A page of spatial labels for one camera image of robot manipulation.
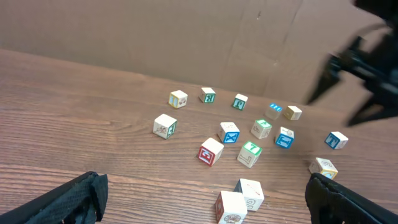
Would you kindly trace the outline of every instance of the number block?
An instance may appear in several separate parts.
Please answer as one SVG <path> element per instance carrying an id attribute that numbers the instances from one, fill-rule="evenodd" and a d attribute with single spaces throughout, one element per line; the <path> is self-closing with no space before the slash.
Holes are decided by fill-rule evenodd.
<path id="1" fill-rule="evenodd" d="M 247 214 L 248 210 L 242 193 L 220 192 L 216 201 L 218 224 L 241 224 Z"/>
<path id="2" fill-rule="evenodd" d="M 282 112 L 282 107 L 271 103 L 266 110 L 266 116 L 270 119 L 276 120 Z"/>
<path id="3" fill-rule="evenodd" d="M 199 99 L 204 103 L 214 103 L 216 92 L 212 88 L 203 87 Z"/>
<path id="4" fill-rule="evenodd" d="M 153 133 L 164 139 L 168 139 L 172 134 L 174 134 L 176 125 L 176 119 L 166 114 L 162 114 L 155 119 Z"/>
<path id="5" fill-rule="evenodd" d="M 336 167 L 328 159 L 315 158 L 308 168 L 312 173 L 320 173 L 329 179 L 334 179 L 338 173 Z"/>
<path id="6" fill-rule="evenodd" d="M 232 107 L 236 108 L 238 110 L 243 110 L 243 108 L 246 105 L 247 101 L 248 101 L 248 97 L 247 96 L 237 94 L 235 96 L 234 102 L 232 103 Z"/>
<path id="7" fill-rule="evenodd" d="M 291 121 L 296 121 L 300 118 L 302 113 L 303 111 L 296 106 L 287 106 L 284 115 L 287 119 Z"/>
<path id="8" fill-rule="evenodd" d="M 236 143 L 238 140 L 240 131 L 233 122 L 221 122 L 220 131 L 218 131 L 218 137 L 222 143 Z"/>
<path id="9" fill-rule="evenodd" d="M 294 141 L 294 131 L 284 127 L 280 127 L 277 137 L 275 138 L 275 143 L 280 147 L 288 149 L 293 144 L 293 141 Z"/>
<path id="10" fill-rule="evenodd" d="M 251 133 L 258 139 L 268 137 L 271 131 L 272 125 L 264 119 L 259 119 L 254 122 L 253 128 L 251 128 Z"/>
<path id="11" fill-rule="evenodd" d="M 241 152 L 238 155 L 238 161 L 248 168 L 251 168 L 257 162 L 261 152 L 262 148 L 255 145 L 253 142 L 248 141 L 243 145 Z"/>
<path id="12" fill-rule="evenodd" d="M 348 142 L 348 138 L 338 131 L 332 131 L 325 140 L 332 149 L 341 149 Z"/>
<path id="13" fill-rule="evenodd" d="M 262 193 L 261 184 L 258 181 L 239 179 L 234 192 L 241 192 L 243 194 L 246 208 L 249 211 L 259 210 L 264 201 L 264 194 Z"/>
<path id="14" fill-rule="evenodd" d="M 170 93 L 169 104 L 174 108 L 180 108 L 187 104 L 188 95 L 181 90 Z"/>
<path id="15" fill-rule="evenodd" d="M 212 166 L 221 157 L 224 145 L 214 140 L 207 139 L 199 148 L 198 159 L 205 164 Z"/>

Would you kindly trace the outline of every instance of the wooden block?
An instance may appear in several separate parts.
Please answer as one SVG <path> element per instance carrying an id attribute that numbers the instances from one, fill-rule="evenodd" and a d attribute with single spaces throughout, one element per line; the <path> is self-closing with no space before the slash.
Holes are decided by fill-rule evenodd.
<path id="1" fill-rule="evenodd" d="M 240 131 L 233 122 L 221 122 L 218 137 L 222 143 L 236 143 Z"/>
<path id="2" fill-rule="evenodd" d="M 296 121 L 300 118 L 302 113 L 303 111 L 296 106 L 287 106 L 284 115 L 287 119 L 291 121 Z"/>
<path id="3" fill-rule="evenodd" d="M 325 140 L 332 149 L 341 149 L 348 142 L 348 138 L 338 131 L 332 131 Z"/>
<path id="4" fill-rule="evenodd" d="M 248 97 L 247 96 L 237 94 L 235 96 L 234 102 L 232 103 L 232 107 L 236 108 L 238 110 L 243 110 L 243 108 L 246 105 L 247 101 L 248 101 Z"/>
<path id="5" fill-rule="evenodd" d="M 238 155 L 238 161 L 251 168 L 260 157 L 262 148 L 251 141 L 246 142 Z"/>
<path id="6" fill-rule="evenodd" d="M 259 210 L 264 201 L 264 194 L 262 193 L 261 184 L 258 181 L 239 179 L 234 192 L 241 192 L 243 194 L 246 208 L 249 211 Z"/>
<path id="7" fill-rule="evenodd" d="M 288 149 L 293 144 L 293 141 L 294 141 L 294 131 L 284 127 L 280 127 L 277 136 L 275 138 L 275 143 L 280 147 Z"/>
<path id="8" fill-rule="evenodd" d="M 272 125 L 264 119 L 259 119 L 254 122 L 251 133 L 258 139 L 266 138 L 271 131 Z"/>
<path id="9" fill-rule="evenodd" d="M 162 114 L 155 119 L 153 132 L 164 139 L 168 139 L 172 134 L 174 134 L 176 125 L 176 119 L 166 114 Z"/>
<path id="10" fill-rule="evenodd" d="M 205 164 L 212 166 L 221 157 L 224 145 L 214 140 L 207 139 L 199 148 L 198 159 Z"/>
<path id="11" fill-rule="evenodd" d="M 181 90 L 173 91 L 169 96 L 169 104 L 174 108 L 180 108 L 187 104 L 188 95 Z"/>
<path id="12" fill-rule="evenodd" d="M 218 224 L 241 224 L 248 214 L 246 202 L 240 192 L 221 191 L 215 207 Z"/>
<path id="13" fill-rule="evenodd" d="M 270 119 L 276 120 L 282 112 L 282 107 L 271 103 L 266 110 L 266 116 Z"/>
<path id="14" fill-rule="evenodd" d="M 214 103 L 214 99 L 216 98 L 216 92 L 209 87 L 203 87 L 201 89 L 201 93 L 199 99 L 204 103 Z"/>
<path id="15" fill-rule="evenodd" d="M 315 158 L 308 168 L 312 173 L 320 173 L 329 179 L 334 179 L 338 173 L 336 167 L 328 159 Z"/>

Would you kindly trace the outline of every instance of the toy cube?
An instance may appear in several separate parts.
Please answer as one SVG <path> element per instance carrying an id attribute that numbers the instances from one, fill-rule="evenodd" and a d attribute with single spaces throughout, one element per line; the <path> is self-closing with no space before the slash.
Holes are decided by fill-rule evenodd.
<path id="1" fill-rule="evenodd" d="M 294 141 L 294 131 L 284 127 L 280 127 L 277 133 L 277 137 L 275 138 L 275 143 L 280 147 L 288 149 L 293 144 L 293 141 Z"/>
<path id="2" fill-rule="evenodd" d="M 176 125 L 176 119 L 166 114 L 162 114 L 155 119 L 153 132 L 164 139 L 168 139 L 172 134 L 174 134 Z"/>
<path id="3" fill-rule="evenodd" d="M 259 210 L 260 205 L 264 201 L 264 194 L 262 193 L 261 184 L 258 181 L 239 179 L 234 192 L 241 192 L 246 208 L 249 211 Z"/>
<path id="4" fill-rule="evenodd" d="M 233 122 L 221 122 L 221 128 L 218 131 L 222 143 L 236 143 L 240 131 Z"/>
<path id="5" fill-rule="evenodd" d="M 216 201 L 218 224 L 240 224 L 248 214 L 246 202 L 240 192 L 221 191 Z"/>
<path id="6" fill-rule="evenodd" d="M 239 109 L 239 110 L 243 110 L 244 106 L 246 105 L 247 100 L 248 100 L 247 96 L 237 94 L 235 96 L 235 100 L 232 104 L 232 107 Z"/>
<path id="7" fill-rule="evenodd" d="M 188 95 L 181 90 L 170 93 L 169 104 L 174 108 L 180 108 L 187 104 Z"/>
<path id="8" fill-rule="evenodd" d="M 204 87 L 201 89 L 199 98 L 204 103 L 213 103 L 216 98 L 216 92 L 212 88 Z"/>
<path id="9" fill-rule="evenodd" d="M 282 112 L 282 107 L 271 103 L 266 110 L 266 116 L 270 119 L 276 120 Z"/>
<path id="10" fill-rule="evenodd" d="M 212 166 L 221 157 L 224 145 L 214 140 L 207 139 L 199 148 L 198 159 Z"/>
<path id="11" fill-rule="evenodd" d="M 260 157 L 262 149 L 253 142 L 246 142 L 238 155 L 238 161 L 251 168 Z"/>
<path id="12" fill-rule="evenodd" d="M 262 139 L 268 137 L 271 128 L 272 125 L 270 123 L 268 123 L 264 119 L 260 119 L 254 122 L 253 128 L 251 129 L 251 133 L 258 139 Z"/>
<path id="13" fill-rule="evenodd" d="M 287 106 L 284 115 L 287 119 L 291 121 L 296 121 L 300 118 L 302 113 L 303 111 L 296 106 Z"/>
<path id="14" fill-rule="evenodd" d="M 334 179 L 338 173 L 336 167 L 328 159 L 315 158 L 308 168 L 312 173 L 320 173 L 329 179 Z"/>
<path id="15" fill-rule="evenodd" d="M 348 138 L 338 131 L 331 132 L 325 140 L 332 149 L 341 149 L 348 142 Z"/>

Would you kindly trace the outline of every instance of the white cube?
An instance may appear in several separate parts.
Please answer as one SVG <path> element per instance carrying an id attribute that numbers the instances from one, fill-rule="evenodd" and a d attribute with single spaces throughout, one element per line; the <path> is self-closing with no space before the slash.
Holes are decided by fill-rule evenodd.
<path id="1" fill-rule="evenodd" d="M 198 159 L 212 166 L 221 157 L 223 148 L 223 144 L 213 138 L 208 138 L 199 148 Z"/>
<path id="2" fill-rule="evenodd" d="M 248 214 L 242 193 L 221 191 L 216 201 L 218 224 L 241 224 Z"/>
<path id="3" fill-rule="evenodd" d="M 233 122 L 221 122 L 220 126 L 218 137 L 220 137 L 221 142 L 236 143 L 240 134 L 238 127 Z"/>
<path id="4" fill-rule="evenodd" d="M 244 106 L 246 106 L 246 102 L 248 101 L 248 97 L 242 94 L 237 94 L 235 96 L 235 100 L 232 103 L 232 107 L 238 110 L 243 110 Z"/>
<path id="5" fill-rule="evenodd" d="M 271 128 L 272 125 L 270 123 L 264 119 L 259 119 L 254 122 L 254 125 L 251 128 L 251 133 L 258 139 L 262 139 L 268 137 Z"/>
<path id="6" fill-rule="evenodd" d="M 287 106 L 284 115 L 287 119 L 296 121 L 300 118 L 302 113 L 303 111 L 296 106 Z"/>
<path id="7" fill-rule="evenodd" d="M 280 147 L 288 149 L 293 144 L 293 141 L 294 131 L 284 127 L 280 127 L 277 136 L 275 137 L 275 143 Z"/>
<path id="8" fill-rule="evenodd" d="M 203 87 L 199 99 L 204 103 L 213 103 L 216 98 L 216 92 L 209 87 Z"/>
<path id="9" fill-rule="evenodd" d="M 246 208 L 249 211 L 259 210 L 264 201 L 261 184 L 258 181 L 239 179 L 234 192 L 241 192 L 246 202 Z"/>
<path id="10" fill-rule="evenodd" d="M 238 155 L 238 161 L 251 168 L 260 157 L 262 148 L 251 141 L 246 142 Z"/>
<path id="11" fill-rule="evenodd" d="M 338 131 L 332 131 L 325 140 L 332 149 L 341 149 L 348 142 L 348 138 Z"/>
<path id="12" fill-rule="evenodd" d="M 153 132 L 164 139 L 168 139 L 174 134 L 176 125 L 176 119 L 162 114 L 155 119 Z"/>
<path id="13" fill-rule="evenodd" d="M 336 167 L 328 159 L 315 158 L 308 168 L 312 173 L 320 173 L 329 179 L 334 179 L 338 173 Z"/>
<path id="14" fill-rule="evenodd" d="M 173 91 L 169 96 L 169 104 L 174 108 L 180 108 L 187 104 L 188 95 L 181 90 Z"/>
<path id="15" fill-rule="evenodd" d="M 266 109 L 265 115 L 268 118 L 275 120 L 275 119 L 277 119 L 279 117 L 281 112 L 282 112 L 282 107 L 281 106 L 279 106 L 279 105 L 277 105 L 275 103 L 271 103 L 268 106 L 268 109 Z"/>

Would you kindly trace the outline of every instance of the wooden tabletop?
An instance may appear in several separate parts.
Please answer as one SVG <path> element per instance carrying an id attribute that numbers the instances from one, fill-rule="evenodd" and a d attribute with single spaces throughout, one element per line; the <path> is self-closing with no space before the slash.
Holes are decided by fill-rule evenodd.
<path id="1" fill-rule="evenodd" d="M 167 104 L 175 90 L 188 94 L 177 110 Z M 291 103 L 248 95 L 240 111 L 237 93 L 215 91 L 203 104 L 198 85 L 0 50 L 0 214 L 93 170 L 109 178 L 103 223 L 215 223 L 217 195 L 239 178 L 259 181 L 266 196 L 245 223 L 310 223 L 304 190 L 315 157 L 332 161 L 337 182 L 398 213 L 398 119 L 348 129 L 348 114 L 297 105 L 298 121 L 270 121 L 258 140 L 249 130 L 266 106 Z M 178 120 L 168 140 L 152 134 L 162 113 Z M 241 135 L 208 167 L 196 155 L 218 140 L 222 121 Z M 288 150 L 274 144 L 279 126 L 295 131 Z M 330 131 L 349 138 L 343 149 L 324 143 Z M 236 160 L 246 141 L 263 147 L 251 169 Z"/>

